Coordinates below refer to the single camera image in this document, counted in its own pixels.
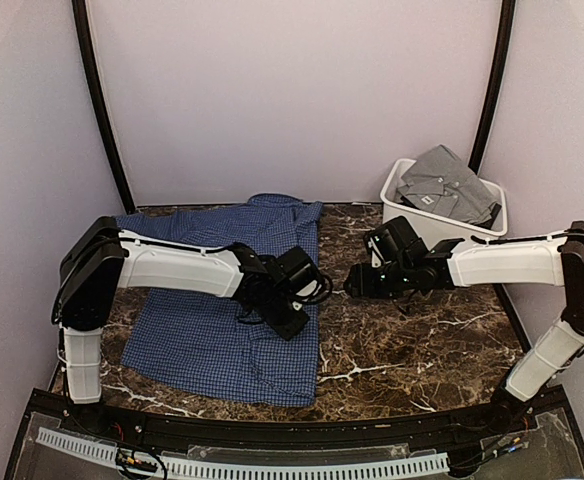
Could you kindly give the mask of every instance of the gray shirt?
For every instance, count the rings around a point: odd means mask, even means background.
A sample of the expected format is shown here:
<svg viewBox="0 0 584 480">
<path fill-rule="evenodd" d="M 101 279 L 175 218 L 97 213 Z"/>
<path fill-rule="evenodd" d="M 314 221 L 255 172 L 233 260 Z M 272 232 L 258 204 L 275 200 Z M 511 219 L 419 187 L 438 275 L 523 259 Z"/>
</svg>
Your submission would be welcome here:
<svg viewBox="0 0 584 480">
<path fill-rule="evenodd" d="M 499 198 L 493 195 L 461 159 L 443 145 L 417 158 L 403 174 L 395 201 L 459 222 L 479 225 L 492 218 Z"/>
</svg>

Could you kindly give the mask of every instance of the white wall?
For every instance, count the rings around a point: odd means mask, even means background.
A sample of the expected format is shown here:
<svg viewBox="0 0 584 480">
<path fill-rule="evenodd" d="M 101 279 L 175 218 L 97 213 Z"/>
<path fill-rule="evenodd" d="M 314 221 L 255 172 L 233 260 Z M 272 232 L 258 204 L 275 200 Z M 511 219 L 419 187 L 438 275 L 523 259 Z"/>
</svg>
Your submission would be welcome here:
<svg viewBox="0 0 584 480">
<path fill-rule="evenodd" d="M 584 0 L 518 2 L 481 174 L 506 189 L 513 236 L 584 219 Z M 564 306 L 562 289 L 509 292 L 533 339 Z M 584 435 L 584 357 L 562 381 Z"/>
<path fill-rule="evenodd" d="M 0 478 L 30 391 L 55 365 L 58 265 L 120 213 L 70 1 L 0 1 Z"/>
<path fill-rule="evenodd" d="M 378 201 L 401 156 L 469 157 L 500 3 L 91 0 L 135 200 Z"/>
</svg>

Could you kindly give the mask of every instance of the black cable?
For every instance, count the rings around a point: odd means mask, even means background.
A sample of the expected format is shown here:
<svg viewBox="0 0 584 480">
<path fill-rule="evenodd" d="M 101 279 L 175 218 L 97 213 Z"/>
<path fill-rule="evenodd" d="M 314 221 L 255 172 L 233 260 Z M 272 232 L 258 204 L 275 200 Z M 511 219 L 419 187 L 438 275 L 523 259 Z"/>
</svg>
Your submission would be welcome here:
<svg viewBox="0 0 584 480">
<path fill-rule="evenodd" d="M 135 453 L 136 452 L 134 450 L 132 450 L 130 452 L 130 458 L 134 461 L 136 461 L 136 457 L 134 455 Z M 117 449 L 117 456 L 121 456 L 121 457 L 124 456 L 124 453 L 120 448 Z M 127 463 L 124 460 L 119 461 L 119 458 L 117 458 L 115 460 L 115 463 L 117 466 L 121 467 L 121 470 L 123 470 L 123 472 L 119 471 L 119 474 L 122 477 L 125 477 L 129 480 L 147 480 L 149 478 L 152 478 L 154 476 L 154 473 L 156 473 L 156 472 L 147 472 L 147 474 L 134 473 L 134 472 L 130 471 Z"/>
<path fill-rule="evenodd" d="M 483 109 L 481 110 L 481 119 L 477 127 L 472 154 L 468 167 L 474 172 L 479 172 L 483 153 L 488 143 L 492 121 L 496 112 L 496 106 L 499 100 L 499 90 L 503 82 L 503 73 L 505 72 L 505 61 L 508 56 L 508 47 L 510 46 L 510 37 L 512 35 L 512 25 L 514 24 L 514 7 L 516 0 L 503 0 L 501 3 L 501 13 L 499 15 L 499 30 L 496 34 L 496 43 L 494 45 L 494 55 L 492 57 L 492 67 L 490 68 L 490 79 L 488 88 L 485 92 Z"/>
<path fill-rule="evenodd" d="M 322 287 L 321 291 L 312 299 L 306 300 L 301 303 L 303 303 L 304 305 L 319 305 L 325 302 L 328 298 L 330 298 L 330 295 L 332 295 L 332 291 L 334 290 L 334 283 L 332 282 L 332 279 L 327 275 L 323 275 L 322 279 L 324 281 L 324 286 Z"/>
<path fill-rule="evenodd" d="M 168 468 L 165 466 L 165 463 L 163 462 L 163 460 L 161 460 L 161 457 L 159 455 L 157 455 L 156 453 L 154 453 L 151 449 L 149 448 L 145 448 L 145 447 L 140 447 L 138 445 L 132 445 L 131 443 L 127 443 L 124 442 L 122 440 L 113 440 L 110 437 L 106 437 L 102 434 L 99 433 L 95 433 L 92 432 L 90 430 L 88 430 L 87 428 L 85 428 L 83 425 L 81 425 L 81 423 L 78 421 L 78 419 L 74 416 L 74 414 L 72 413 L 72 405 L 70 404 L 70 395 L 68 392 L 68 375 L 67 372 L 64 371 L 63 372 L 63 398 L 65 400 L 65 405 L 66 405 L 66 411 L 68 413 L 68 417 L 70 419 L 72 419 L 72 421 L 74 422 L 74 424 L 79 427 L 79 430 L 81 430 L 83 433 L 85 433 L 86 435 L 89 435 L 91 437 L 95 437 L 95 438 L 99 438 L 101 440 L 107 440 L 107 441 L 114 441 L 118 446 L 122 446 L 124 448 L 127 448 L 129 450 L 131 450 L 132 455 L 134 454 L 134 452 L 143 452 L 148 454 L 150 457 L 152 457 L 157 464 L 161 467 L 161 470 L 163 472 L 163 480 L 168 480 Z"/>
<path fill-rule="evenodd" d="M 474 470 L 474 469 L 479 468 L 482 465 L 485 465 L 488 462 L 491 462 L 492 460 L 496 460 L 497 458 L 501 458 L 505 455 L 510 455 L 514 452 L 518 452 L 522 448 L 525 448 L 525 445 L 523 443 L 510 442 L 509 445 L 505 445 L 505 446 L 500 447 L 496 450 L 493 450 L 489 456 L 485 457 L 480 462 L 474 463 L 472 465 L 467 465 L 464 467 L 457 467 L 457 468 L 460 468 L 461 470 L 470 470 L 470 469 Z"/>
<path fill-rule="evenodd" d="M 510 426 L 508 426 L 508 432 L 507 432 L 507 433 L 504 433 L 503 435 L 501 435 L 500 437 L 498 437 L 496 440 L 494 440 L 494 441 L 490 442 L 490 443 L 488 444 L 488 446 L 487 446 L 487 447 L 485 447 L 485 448 L 482 448 L 482 449 L 481 449 L 481 451 L 480 451 L 479 453 L 477 453 L 476 455 L 473 455 L 472 457 L 470 457 L 470 458 L 468 458 L 468 459 L 466 459 L 466 460 L 464 460 L 464 461 L 462 461 L 462 462 L 459 462 L 459 463 L 457 463 L 457 464 L 455 464 L 455 465 L 450 465 L 450 468 L 456 468 L 456 469 L 461 469 L 461 470 L 470 470 L 470 469 L 476 468 L 476 467 L 475 467 L 475 465 L 469 465 L 469 466 L 464 466 L 464 465 L 466 465 L 466 464 L 468 464 L 468 463 L 472 462 L 473 460 L 476 460 L 476 459 L 477 459 L 477 458 L 479 458 L 479 457 L 482 457 L 482 456 L 483 456 L 483 455 L 485 455 L 485 454 L 486 454 L 488 451 L 490 451 L 490 450 L 493 450 L 493 449 L 494 449 L 494 447 L 495 447 L 495 446 L 496 446 L 496 445 L 497 445 L 499 442 L 501 442 L 501 440 L 503 440 L 505 437 L 507 437 L 508 435 L 510 435 L 510 431 L 509 431 L 509 430 L 510 430 L 510 427 L 511 427 L 511 425 L 510 425 Z"/>
<path fill-rule="evenodd" d="M 407 317 L 407 316 L 409 316 L 409 315 L 410 315 L 410 312 L 411 312 L 411 310 L 412 310 L 412 308 L 411 308 L 411 307 L 412 307 L 412 305 L 413 305 L 413 304 L 411 304 L 410 302 L 412 301 L 412 299 L 414 298 L 414 296 L 415 296 L 417 293 L 419 293 L 419 292 L 420 292 L 420 290 L 418 290 L 418 289 L 416 289 L 416 288 L 415 288 L 414 290 L 412 290 L 412 292 L 410 293 L 410 295 L 408 295 L 408 298 L 405 300 L 405 305 L 404 305 L 404 306 L 405 306 L 405 308 L 403 308 L 403 306 L 402 306 L 402 305 L 400 305 L 399 303 L 396 303 L 396 301 L 398 301 L 398 300 L 399 300 L 398 298 L 396 298 L 396 299 L 393 299 L 393 300 L 392 300 L 392 303 L 393 303 L 393 304 L 396 306 L 396 308 L 397 308 L 397 310 L 398 310 L 399 312 L 401 312 L 403 315 L 405 315 L 405 316 Z"/>
<path fill-rule="evenodd" d="M 236 321 L 241 325 L 263 325 L 265 323 L 265 320 L 255 320 L 254 322 L 249 322 L 247 320 L 243 320 L 242 317 L 237 317 Z"/>
<path fill-rule="evenodd" d="M 462 430 L 467 430 L 468 432 L 482 432 L 486 430 L 489 425 L 481 425 L 481 426 L 470 426 L 470 425 L 463 425 L 461 423 L 450 423 L 443 428 L 459 428 Z"/>
<path fill-rule="evenodd" d="M 472 235 L 470 238 L 472 241 L 480 244 L 480 245 L 505 245 L 508 243 L 520 243 L 520 242 L 536 242 L 536 241 L 543 241 L 547 240 L 548 238 L 554 240 L 557 238 L 564 238 L 564 237 L 581 237 L 584 238 L 584 232 L 574 232 L 571 230 L 566 230 L 564 232 L 555 233 L 552 235 L 539 235 L 536 237 L 517 237 L 517 238 L 503 238 L 499 240 L 490 240 L 487 241 L 483 238 L 479 238 L 475 235 Z"/>
<path fill-rule="evenodd" d="M 196 253 L 203 253 L 205 254 L 213 254 L 213 253 L 221 253 L 225 252 L 226 250 L 230 249 L 231 245 L 226 247 L 213 247 L 213 248 L 206 248 L 206 247 L 194 247 L 191 245 L 181 245 L 176 243 L 168 243 L 168 242 L 161 242 L 157 240 L 146 240 L 143 238 L 128 238 L 128 237 L 121 237 L 119 238 L 122 242 L 139 242 L 142 245 L 152 245 L 154 247 L 166 247 L 166 248 L 173 248 L 175 250 L 184 250 L 186 252 L 196 252 Z"/>
</svg>

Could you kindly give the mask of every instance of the white cable tray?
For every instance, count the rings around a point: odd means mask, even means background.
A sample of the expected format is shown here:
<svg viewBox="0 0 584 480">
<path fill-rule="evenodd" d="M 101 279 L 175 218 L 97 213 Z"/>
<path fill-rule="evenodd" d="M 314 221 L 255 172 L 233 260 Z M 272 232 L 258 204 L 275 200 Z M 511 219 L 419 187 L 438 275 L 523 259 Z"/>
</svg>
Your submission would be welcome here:
<svg viewBox="0 0 584 480">
<path fill-rule="evenodd" d="M 36 442 L 98 465 L 116 468 L 114 460 L 117 447 L 114 442 L 90 440 L 43 427 L 39 428 Z M 138 453 L 137 458 L 156 464 L 149 455 Z M 166 454 L 161 456 L 161 460 L 168 469 L 168 478 L 174 480 L 398 480 L 447 473 L 450 470 L 447 453 L 331 466 L 234 465 L 200 462 Z M 162 478 L 160 469 L 154 478 Z"/>
</svg>

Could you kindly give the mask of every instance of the white arm casing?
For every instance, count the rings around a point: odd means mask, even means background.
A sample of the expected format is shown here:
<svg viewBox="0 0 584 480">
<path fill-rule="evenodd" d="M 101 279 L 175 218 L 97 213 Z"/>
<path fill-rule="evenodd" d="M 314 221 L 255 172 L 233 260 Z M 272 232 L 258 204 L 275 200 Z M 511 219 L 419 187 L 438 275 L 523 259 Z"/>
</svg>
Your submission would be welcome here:
<svg viewBox="0 0 584 480">
<path fill-rule="evenodd" d="M 584 349 L 584 337 L 560 318 L 510 372 L 505 389 L 522 402 L 530 400 Z"/>
<path fill-rule="evenodd" d="M 74 403 L 96 403 L 101 399 L 102 328 L 80 332 L 63 329 L 68 393 Z"/>
<path fill-rule="evenodd" d="M 479 245 L 462 242 L 448 260 L 458 287 L 485 283 L 545 283 L 563 286 L 559 247 L 566 238 Z"/>
<path fill-rule="evenodd" d="M 121 239 L 136 239 L 156 242 L 123 230 Z M 183 244 L 165 242 L 179 248 Z M 243 273 L 240 262 L 228 251 L 207 253 L 215 249 L 191 247 L 193 251 L 147 245 L 140 241 L 122 241 L 129 252 L 123 262 L 119 277 L 119 288 L 156 287 L 190 290 L 208 293 L 217 297 L 232 297 Z M 65 367 L 70 398 L 77 404 L 96 403 L 101 398 L 101 333 L 99 328 L 82 332 L 63 328 L 65 344 Z"/>
<path fill-rule="evenodd" d="M 209 293 L 217 297 L 232 297 L 243 278 L 243 273 L 239 271 L 240 262 L 229 250 L 206 253 L 216 249 L 191 247 L 196 251 L 186 251 L 147 245 L 140 240 L 157 240 L 129 230 L 123 230 L 119 237 L 138 240 L 121 242 L 130 255 L 123 263 L 119 288 L 173 288 Z M 161 243 L 184 247 L 183 244 L 163 240 Z"/>
</svg>

